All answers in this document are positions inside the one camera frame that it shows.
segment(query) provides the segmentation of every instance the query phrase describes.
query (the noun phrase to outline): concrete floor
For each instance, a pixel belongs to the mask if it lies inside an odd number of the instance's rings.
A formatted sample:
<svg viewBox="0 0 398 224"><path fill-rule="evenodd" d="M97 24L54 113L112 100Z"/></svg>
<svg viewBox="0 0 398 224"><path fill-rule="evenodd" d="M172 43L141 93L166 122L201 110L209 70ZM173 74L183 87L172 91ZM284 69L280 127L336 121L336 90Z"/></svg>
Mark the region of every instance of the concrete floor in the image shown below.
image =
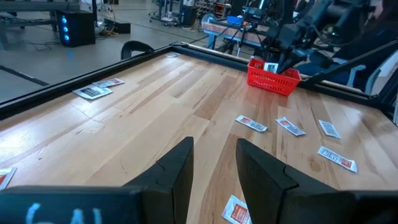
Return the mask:
<svg viewBox="0 0 398 224"><path fill-rule="evenodd" d="M89 5L82 3L83 10L91 10ZM0 65L13 68L49 84L59 83L93 70L111 65L120 60L120 50L123 43L129 40L139 40L155 49L168 45L174 41L192 42L206 37L202 32L187 31L179 27L165 27L159 21L150 22L151 11L157 6L151 0L120 0L114 6L116 19L131 23L130 34L119 34L115 38L97 40L95 45L86 45L76 48L64 47L60 44L50 45L50 50L37 51L28 42L42 44L44 42L58 42L58 33L52 32L50 26L26 27L25 29L12 28L7 30L10 41L7 51L0 50ZM47 12L19 12L18 17L23 19L46 19ZM206 46L207 38L194 44ZM46 46L36 45L38 49ZM242 49L242 57L250 57L252 49ZM0 102L4 102L23 94L41 88L35 83L4 72L0 73Z"/></svg>

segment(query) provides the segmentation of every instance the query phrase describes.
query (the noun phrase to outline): workbench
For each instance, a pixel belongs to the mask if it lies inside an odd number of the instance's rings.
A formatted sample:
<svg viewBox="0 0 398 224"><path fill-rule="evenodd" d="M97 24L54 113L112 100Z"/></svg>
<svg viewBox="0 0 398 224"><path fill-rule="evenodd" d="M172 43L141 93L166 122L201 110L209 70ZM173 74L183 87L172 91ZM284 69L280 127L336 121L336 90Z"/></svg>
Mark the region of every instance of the workbench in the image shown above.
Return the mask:
<svg viewBox="0 0 398 224"><path fill-rule="evenodd" d="M222 37L229 40L234 37L234 41L243 41L244 44L257 48L261 47L260 40L263 41L266 38L261 34L257 36L257 34L253 32L247 32L242 40L243 34L241 31L235 35L236 31L239 29L239 26L228 24L226 20L220 20L217 21L217 23L214 23L214 21L203 22L201 28L203 29L204 33L209 35L207 47L212 50L215 48L217 37ZM266 32L268 27L258 26L257 30Z"/></svg>
<svg viewBox="0 0 398 224"><path fill-rule="evenodd" d="M189 55L195 49L233 63L200 60ZM110 95L90 101L51 92L52 100L0 121L0 166L17 167L9 187L122 186L193 136L187 223L227 223L221 214L229 197L244 200L237 138L336 189L398 189L398 128L381 111L306 88L286 97L249 86L246 72L232 67L239 65L236 57L192 46L175 46L181 53L175 58L165 57L168 51L124 60L95 71L96 78L87 74L91 80L81 76L78 85L51 87L67 91L93 80L124 80ZM241 114L268 130L259 133L236 122ZM275 122L282 117L307 134L290 134ZM342 139L326 136L319 119L332 122ZM358 173L319 156L320 146L355 160Z"/></svg>

